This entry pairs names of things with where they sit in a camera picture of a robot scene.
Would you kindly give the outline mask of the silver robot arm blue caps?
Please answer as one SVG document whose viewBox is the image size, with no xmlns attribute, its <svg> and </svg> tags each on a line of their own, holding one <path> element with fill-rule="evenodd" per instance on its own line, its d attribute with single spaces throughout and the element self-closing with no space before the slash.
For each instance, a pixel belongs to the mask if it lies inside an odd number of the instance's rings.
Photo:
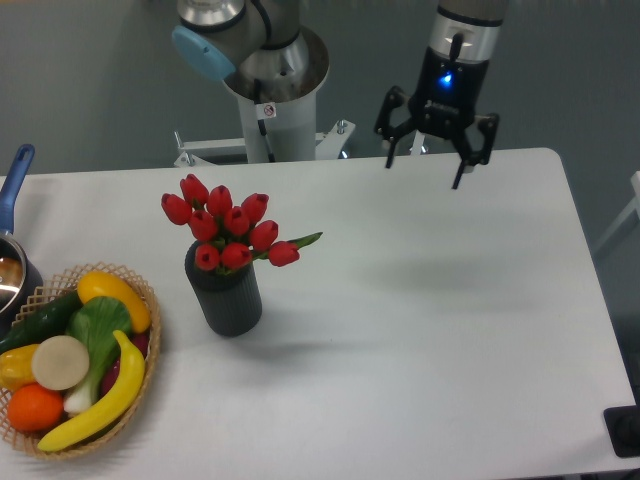
<svg viewBox="0 0 640 480">
<path fill-rule="evenodd" d="M 490 160 L 498 115 L 476 102 L 503 23 L 504 1 L 441 1 L 413 94 L 394 86 L 374 130 L 388 143 L 425 137 L 452 143 L 463 175 Z M 184 61 L 235 96 L 251 163 L 338 159 L 354 124 L 316 130 L 316 94 L 329 71 L 323 41 L 300 23 L 297 1 L 180 1 L 173 44 Z"/>
</svg>

